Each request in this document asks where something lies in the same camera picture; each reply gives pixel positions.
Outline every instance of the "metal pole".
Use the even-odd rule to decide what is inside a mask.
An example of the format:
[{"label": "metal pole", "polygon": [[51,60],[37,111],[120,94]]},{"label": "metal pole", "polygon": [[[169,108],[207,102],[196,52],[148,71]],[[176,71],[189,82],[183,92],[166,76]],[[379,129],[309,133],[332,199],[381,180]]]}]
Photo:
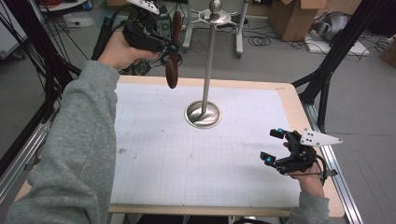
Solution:
[{"label": "metal pole", "polygon": [[215,47],[216,27],[211,24],[209,29],[209,40],[206,54],[206,72],[205,72],[205,85],[204,97],[202,100],[202,114],[206,113],[207,96],[209,94],[210,76],[212,75],[212,62],[213,62],[213,49]]}]

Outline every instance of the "table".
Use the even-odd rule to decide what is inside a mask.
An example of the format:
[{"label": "table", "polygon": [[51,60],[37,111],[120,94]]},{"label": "table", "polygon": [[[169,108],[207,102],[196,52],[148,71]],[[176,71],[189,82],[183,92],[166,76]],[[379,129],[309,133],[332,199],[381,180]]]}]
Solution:
[{"label": "table", "polygon": [[[137,89],[140,87],[147,88],[160,88],[161,86],[166,85],[166,80],[163,77],[121,77],[120,78],[121,85],[124,84],[132,84]],[[190,78],[180,78],[178,82],[177,89],[183,88],[198,88],[201,89],[203,87],[204,81],[202,79],[190,79]],[[279,96],[280,103],[283,106],[286,115],[286,121],[289,124],[290,130],[297,130],[298,132],[302,132],[304,128],[309,127],[308,120],[304,113],[304,110],[301,106],[300,100],[298,98],[296,90],[292,85],[287,83],[266,83],[266,82],[246,82],[246,81],[231,81],[231,80],[211,80],[211,90],[209,91],[209,101],[211,99],[216,98],[216,89],[222,89],[223,91],[227,90],[235,90],[235,91],[272,91],[276,92]],[[120,97],[119,104],[122,104],[123,98]],[[226,108],[226,106],[220,103],[220,109]],[[224,118],[220,122],[226,123],[227,120]],[[262,169],[265,169],[269,172],[273,172],[276,175],[278,174],[273,168],[267,167],[262,163]],[[28,186],[22,188],[19,197],[21,197],[28,190]],[[339,196],[336,192],[334,184],[332,180],[329,178],[325,184],[325,194],[328,198],[330,198],[330,216],[331,217],[342,217],[344,215],[344,209],[340,202]],[[208,215],[208,216],[255,216],[255,217],[285,217],[289,215],[290,207],[250,207],[244,205],[235,205],[235,206],[221,206],[221,205],[188,205],[182,204],[177,205],[177,203],[173,204],[131,204],[131,203],[114,203],[116,199],[112,198],[112,204],[110,205],[109,212],[110,213],[136,213],[136,214],[168,214],[168,215]]]}]

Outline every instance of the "round metal base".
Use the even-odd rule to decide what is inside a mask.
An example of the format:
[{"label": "round metal base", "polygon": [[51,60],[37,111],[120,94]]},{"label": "round metal base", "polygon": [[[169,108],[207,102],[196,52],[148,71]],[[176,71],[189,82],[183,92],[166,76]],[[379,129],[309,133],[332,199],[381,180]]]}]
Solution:
[{"label": "round metal base", "polygon": [[187,106],[184,112],[187,122],[195,128],[213,128],[221,120],[221,111],[213,103],[207,102],[206,112],[202,114],[202,101],[196,101]]}]

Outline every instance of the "gray sweatshirt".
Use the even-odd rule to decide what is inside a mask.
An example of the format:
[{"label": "gray sweatshirt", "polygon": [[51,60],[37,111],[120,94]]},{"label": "gray sweatshirt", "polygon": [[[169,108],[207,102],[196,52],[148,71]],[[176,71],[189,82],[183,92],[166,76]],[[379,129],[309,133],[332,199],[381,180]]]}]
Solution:
[{"label": "gray sweatshirt", "polygon": [[[106,223],[116,162],[119,73],[84,64],[64,90],[41,162],[28,176],[30,192],[11,205],[6,223]],[[289,224],[329,223],[329,200],[304,192]]]}]

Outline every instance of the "floor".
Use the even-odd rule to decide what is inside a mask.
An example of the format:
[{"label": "floor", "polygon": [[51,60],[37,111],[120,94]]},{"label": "floor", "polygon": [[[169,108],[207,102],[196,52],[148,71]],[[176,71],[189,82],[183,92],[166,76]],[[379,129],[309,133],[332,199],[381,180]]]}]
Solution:
[{"label": "floor", "polygon": [[[102,8],[90,11],[96,24],[69,33],[88,57],[92,54],[101,21],[106,14],[108,10]],[[265,18],[249,18],[249,28],[266,25]],[[181,77],[204,77],[206,40],[207,30],[194,31],[191,49],[182,54],[183,64],[179,67]],[[244,54],[238,59],[234,53],[233,33],[218,33],[212,78],[290,83],[313,72],[325,57],[323,54],[308,53],[304,46],[296,49],[287,43],[270,40],[268,46],[253,47],[249,45],[248,38],[244,38]],[[361,42],[367,48],[374,45],[367,40]],[[64,38],[64,43],[73,64],[81,67],[85,58],[70,40]],[[396,95],[396,68],[383,62],[375,49],[369,50],[370,55],[361,59],[347,56],[335,71],[326,131],[344,139],[344,144],[332,149],[363,222],[390,224],[396,220],[396,179],[393,173],[396,138],[392,132],[396,126],[396,101],[393,99]],[[149,75],[164,74],[162,66],[156,69],[158,71],[152,69]],[[0,155],[3,156],[24,124],[42,104],[43,96],[28,59],[19,61],[8,58],[0,62],[0,73]],[[0,217],[3,217],[7,209],[0,211]],[[348,223],[345,217],[334,218],[332,222]]]}]

